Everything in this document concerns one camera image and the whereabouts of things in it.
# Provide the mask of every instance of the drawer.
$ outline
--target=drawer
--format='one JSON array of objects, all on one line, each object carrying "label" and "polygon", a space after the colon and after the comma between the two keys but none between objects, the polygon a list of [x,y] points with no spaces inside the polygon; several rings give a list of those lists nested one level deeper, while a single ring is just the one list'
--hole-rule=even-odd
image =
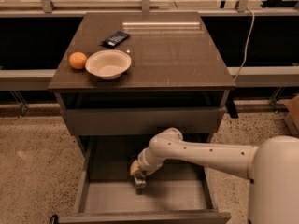
[{"label": "drawer", "polygon": [[73,109],[62,115],[72,135],[156,134],[176,127],[183,133],[214,133],[225,108]]},{"label": "drawer", "polygon": [[213,208],[204,168],[166,161],[136,189],[129,175],[132,157],[149,144],[143,136],[92,137],[79,183],[75,214],[60,223],[218,224],[229,213]]}]

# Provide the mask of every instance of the orange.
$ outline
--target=orange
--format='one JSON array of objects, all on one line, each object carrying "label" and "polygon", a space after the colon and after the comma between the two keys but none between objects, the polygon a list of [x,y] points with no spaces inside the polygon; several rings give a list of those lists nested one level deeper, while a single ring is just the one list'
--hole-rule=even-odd
[{"label": "orange", "polygon": [[74,52],[69,56],[68,61],[74,69],[83,69],[85,68],[87,57],[82,52]]}]

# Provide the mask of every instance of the table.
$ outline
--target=table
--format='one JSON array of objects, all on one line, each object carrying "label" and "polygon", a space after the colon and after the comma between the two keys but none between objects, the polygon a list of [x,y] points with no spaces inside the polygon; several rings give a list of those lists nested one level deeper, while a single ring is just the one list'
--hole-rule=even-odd
[{"label": "table", "polygon": [[[71,53],[90,56],[105,50],[101,41],[119,30],[130,34],[116,47],[132,59],[125,74],[107,81],[69,66]],[[86,157],[75,204],[80,217],[62,223],[106,223],[110,218],[113,223],[226,223],[230,216],[211,201],[203,169],[199,175],[192,164],[167,163],[151,179],[153,187],[136,195],[127,166],[153,135],[168,127],[179,128],[188,141],[208,142],[234,87],[197,13],[86,14],[49,85]],[[175,170],[181,175],[174,177]]]}]

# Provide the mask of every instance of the wooden cabinet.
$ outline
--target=wooden cabinet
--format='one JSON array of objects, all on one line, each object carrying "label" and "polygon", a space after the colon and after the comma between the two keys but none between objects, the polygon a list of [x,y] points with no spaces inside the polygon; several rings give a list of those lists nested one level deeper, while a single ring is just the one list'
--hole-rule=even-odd
[{"label": "wooden cabinet", "polygon": [[[122,30],[116,47],[132,66],[106,81],[68,65],[72,52],[91,55]],[[213,206],[205,170],[168,161],[136,190],[130,159],[163,129],[180,129],[187,141],[208,142],[220,126],[235,84],[197,13],[88,13],[49,89],[86,157],[76,214],[61,223],[226,223]]]}]

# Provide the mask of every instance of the open drawer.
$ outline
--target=open drawer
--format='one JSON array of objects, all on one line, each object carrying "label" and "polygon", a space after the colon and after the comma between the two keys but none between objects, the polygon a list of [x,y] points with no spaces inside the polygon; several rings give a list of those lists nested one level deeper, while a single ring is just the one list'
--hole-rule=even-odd
[{"label": "open drawer", "polygon": [[230,214],[213,208],[201,166],[166,161],[147,187],[135,188],[130,164],[149,141],[149,135],[91,137],[75,214],[59,223],[226,223]]}]

